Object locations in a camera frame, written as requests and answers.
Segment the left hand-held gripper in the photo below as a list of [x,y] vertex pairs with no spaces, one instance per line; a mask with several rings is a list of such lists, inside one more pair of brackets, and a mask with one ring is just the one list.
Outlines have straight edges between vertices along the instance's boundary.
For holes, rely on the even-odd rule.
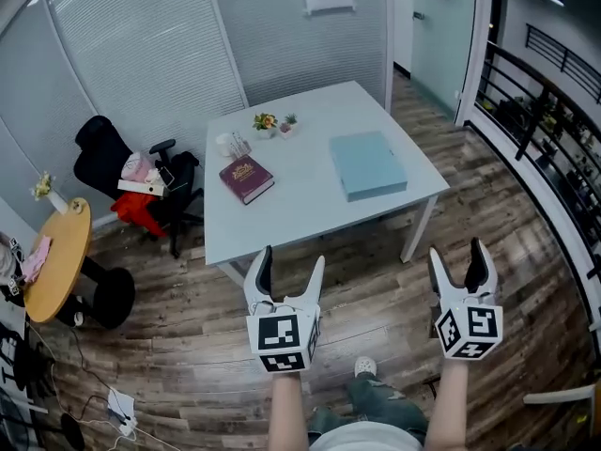
[[[243,290],[247,300],[271,299],[272,248],[264,247],[246,273]],[[325,257],[320,256],[301,297],[318,301],[321,295]],[[308,370],[314,360],[320,336],[320,307],[316,303],[257,304],[258,314],[246,318],[251,353],[270,374]]]

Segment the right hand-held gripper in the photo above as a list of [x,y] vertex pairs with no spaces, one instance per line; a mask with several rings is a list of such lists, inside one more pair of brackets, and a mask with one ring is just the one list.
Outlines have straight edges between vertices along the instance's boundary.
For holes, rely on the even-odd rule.
[[503,340],[503,310],[496,305],[498,274],[479,238],[470,242],[470,258],[465,290],[453,280],[439,250],[428,250],[431,286],[440,307],[434,329],[449,360],[482,360]]

